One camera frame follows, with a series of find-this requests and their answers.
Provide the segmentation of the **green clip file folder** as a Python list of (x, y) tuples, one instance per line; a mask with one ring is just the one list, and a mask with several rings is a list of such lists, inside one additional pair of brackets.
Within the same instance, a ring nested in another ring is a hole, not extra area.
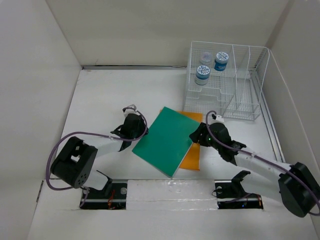
[(168, 107), (149, 127), (149, 132), (133, 148), (132, 152), (168, 177), (173, 177), (193, 142), (189, 135), (199, 122)]

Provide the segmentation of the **blue pin jar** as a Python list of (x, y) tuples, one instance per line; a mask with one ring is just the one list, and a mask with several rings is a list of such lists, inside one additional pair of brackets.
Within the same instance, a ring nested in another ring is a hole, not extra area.
[(222, 72), (226, 69), (229, 61), (229, 55), (226, 52), (220, 51), (216, 53), (214, 59), (214, 69), (218, 72)]
[(204, 86), (208, 83), (211, 74), (211, 69), (206, 65), (199, 65), (195, 71), (195, 83)]

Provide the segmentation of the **clear paper clip jar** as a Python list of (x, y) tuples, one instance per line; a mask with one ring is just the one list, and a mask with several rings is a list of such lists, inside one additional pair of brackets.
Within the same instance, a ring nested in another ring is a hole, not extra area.
[(199, 61), (203, 65), (209, 65), (212, 62), (212, 59), (213, 59), (213, 55), (210, 52), (205, 51), (200, 54)]

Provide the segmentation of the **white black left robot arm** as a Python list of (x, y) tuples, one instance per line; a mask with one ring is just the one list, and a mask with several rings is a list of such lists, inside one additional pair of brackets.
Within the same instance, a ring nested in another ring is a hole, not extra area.
[(140, 113), (128, 113), (123, 124), (112, 136), (76, 131), (63, 137), (52, 149), (46, 166), (46, 183), (54, 191), (83, 189), (107, 198), (113, 180), (104, 173), (93, 171), (96, 158), (122, 152), (132, 142), (148, 134), (146, 118)]

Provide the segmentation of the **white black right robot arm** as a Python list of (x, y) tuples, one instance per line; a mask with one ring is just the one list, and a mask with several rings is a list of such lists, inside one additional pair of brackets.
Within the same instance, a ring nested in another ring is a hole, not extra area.
[(221, 122), (210, 125), (202, 122), (189, 137), (193, 143), (217, 150), (224, 161), (243, 168), (231, 180), (231, 191), (235, 196), (266, 196), (282, 203), (300, 218), (312, 215), (312, 209), (320, 205), (320, 186), (303, 163), (264, 159), (245, 144), (233, 140)]

